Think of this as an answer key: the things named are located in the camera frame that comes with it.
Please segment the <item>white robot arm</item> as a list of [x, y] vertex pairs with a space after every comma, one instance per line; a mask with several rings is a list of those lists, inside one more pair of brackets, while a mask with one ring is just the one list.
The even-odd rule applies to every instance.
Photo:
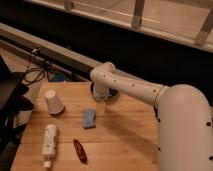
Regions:
[[159, 171], [213, 171], [213, 115], [199, 89], [122, 77], [111, 62], [94, 68], [90, 78], [97, 101], [106, 100], [115, 89], [155, 109]]

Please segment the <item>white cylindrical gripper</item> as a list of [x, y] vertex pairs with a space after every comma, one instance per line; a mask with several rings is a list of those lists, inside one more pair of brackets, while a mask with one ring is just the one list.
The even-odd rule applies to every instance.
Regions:
[[101, 84], [95, 83], [93, 88], [93, 96], [97, 101], [97, 113], [102, 116], [106, 111], [106, 102], [109, 96], [109, 88]]

